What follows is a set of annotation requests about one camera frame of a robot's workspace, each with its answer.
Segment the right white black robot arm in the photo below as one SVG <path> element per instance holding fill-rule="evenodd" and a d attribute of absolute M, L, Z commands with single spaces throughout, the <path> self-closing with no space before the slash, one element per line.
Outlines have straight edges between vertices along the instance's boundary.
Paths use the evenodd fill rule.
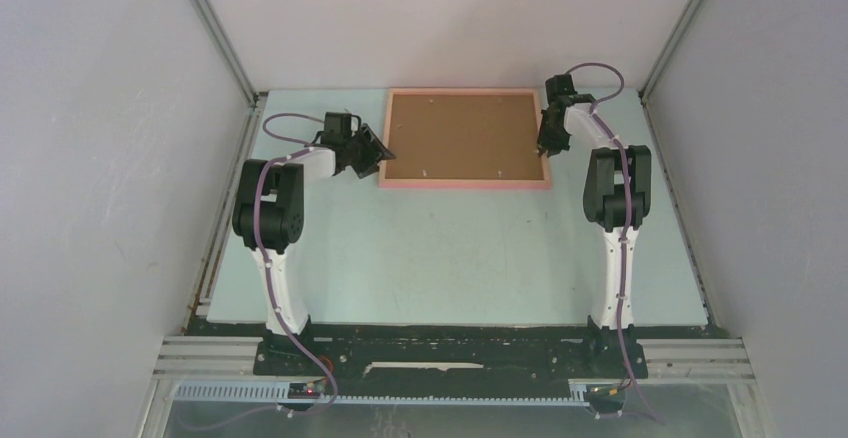
<path fill-rule="evenodd" d="M 652 153 L 628 145 L 597 112 L 597 100 L 576 90 L 569 73 L 545 82 L 547 107 L 541 111 L 536 147 L 552 157 L 576 139 L 590 155 L 582 195 L 586 220 L 604 243 L 605 277 L 590 314 L 601 330 L 623 330 L 633 323 L 631 290 L 635 241 L 651 209 Z"/>

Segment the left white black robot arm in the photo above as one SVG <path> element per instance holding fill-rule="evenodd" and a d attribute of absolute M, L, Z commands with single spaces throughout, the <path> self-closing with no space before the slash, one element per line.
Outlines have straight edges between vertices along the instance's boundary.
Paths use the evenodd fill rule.
<path fill-rule="evenodd" d="M 272 132 L 270 123 L 284 117 L 318 122 L 322 129 L 309 141 Z M 297 144 L 299 149 L 270 160 L 243 162 L 230 223 L 250 250 L 262 277 L 268 310 L 266 328 L 276 335 L 299 335 L 310 315 L 291 261 L 305 227 L 306 187 L 348 168 L 358 178 L 366 178 L 396 155 L 360 116 L 347 112 L 327 112 L 322 119 L 278 113 L 265 119 L 262 129 L 272 138 Z"/>

